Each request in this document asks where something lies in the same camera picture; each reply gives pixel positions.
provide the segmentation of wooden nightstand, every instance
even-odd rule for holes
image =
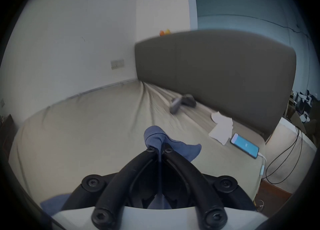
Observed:
[[[13,122],[12,116],[9,115],[0,128],[1,153],[4,153],[7,160],[9,160],[12,142],[16,133],[17,128]]]

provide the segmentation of beige bed sheet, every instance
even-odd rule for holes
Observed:
[[[214,110],[197,104],[182,106],[176,115],[169,103],[178,94],[134,81],[62,101],[29,119],[19,129],[9,164],[19,182],[37,203],[72,192],[83,177],[118,172],[146,149],[144,131],[160,126],[172,139],[202,145],[192,161],[202,173],[233,176],[254,199],[263,163],[230,142],[222,146],[208,136],[216,125]],[[260,148],[263,138],[234,121],[233,133]]]

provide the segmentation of blue towel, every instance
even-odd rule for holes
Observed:
[[[65,204],[70,195],[71,194],[54,196],[40,203],[40,206],[45,213],[49,216],[53,216],[61,211],[63,204]]]
[[[178,152],[189,162],[198,156],[201,151],[201,145],[187,145],[182,141],[173,140],[159,126],[150,126],[144,132],[144,142],[147,147],[154,147],[161,153],[162,145],[168,143],[174,151]]]

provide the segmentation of wall outlet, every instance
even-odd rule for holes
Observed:
[[[120,60],[112,60],[111,61],[111,69],[123,68],[125,65],[124,59]]]

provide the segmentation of smartphone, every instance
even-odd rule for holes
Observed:
[[[251,157],[258,157],[259,147],[252,144],[250,141],[241,137],[237,133],[234,134],[233,138],[231,139],[231,143],[234,144],[237,148],[240,148],[243,152],[247,153]]]

